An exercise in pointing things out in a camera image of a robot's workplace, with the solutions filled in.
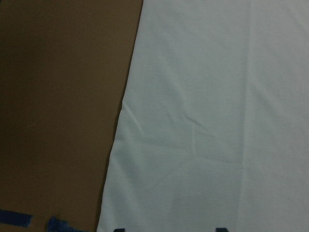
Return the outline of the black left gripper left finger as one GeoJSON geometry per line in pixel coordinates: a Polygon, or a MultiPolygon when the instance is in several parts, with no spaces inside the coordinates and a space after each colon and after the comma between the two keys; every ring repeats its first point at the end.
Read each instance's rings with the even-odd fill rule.
{"type": "Polygon", "coordinates": [[[116,228],[113,230],[113,232],[126,232],[125,228],[116,228]]]}

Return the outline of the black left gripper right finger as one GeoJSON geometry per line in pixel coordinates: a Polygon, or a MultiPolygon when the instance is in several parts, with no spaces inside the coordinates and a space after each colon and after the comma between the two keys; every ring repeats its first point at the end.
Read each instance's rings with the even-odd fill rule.
{"type": "Polygon", "coordinates": [[[216,228],[215,232],[229,232],[229,230],[227,228],[223,227],[223,228],[216,228]]]}

